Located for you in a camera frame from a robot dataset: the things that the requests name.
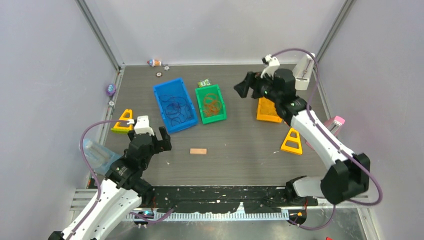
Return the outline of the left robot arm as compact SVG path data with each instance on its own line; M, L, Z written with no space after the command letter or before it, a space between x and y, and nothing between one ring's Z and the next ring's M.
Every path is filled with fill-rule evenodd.
M143 172L154 155L172 149L166 128L158 129L161 140L151 127L128 133L128 148L111 164L97 194L68 227L52 232L50 240L104 240L131 211L153 202L155 191L142 179Z

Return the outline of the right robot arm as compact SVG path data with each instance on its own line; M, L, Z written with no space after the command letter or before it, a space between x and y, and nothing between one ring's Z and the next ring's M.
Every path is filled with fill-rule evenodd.
M343 145L318 119L307 102L297 95L295 77L289 69L280 68L273 76L249 71L244 80L234 86L241 98L252 90L253 99L273 102L277 115L300 133L324 163L323 177L301 176L286 183L285 198L299 205L305 197L325 198L337 205L369 189L371 161L364 153L354 153Z

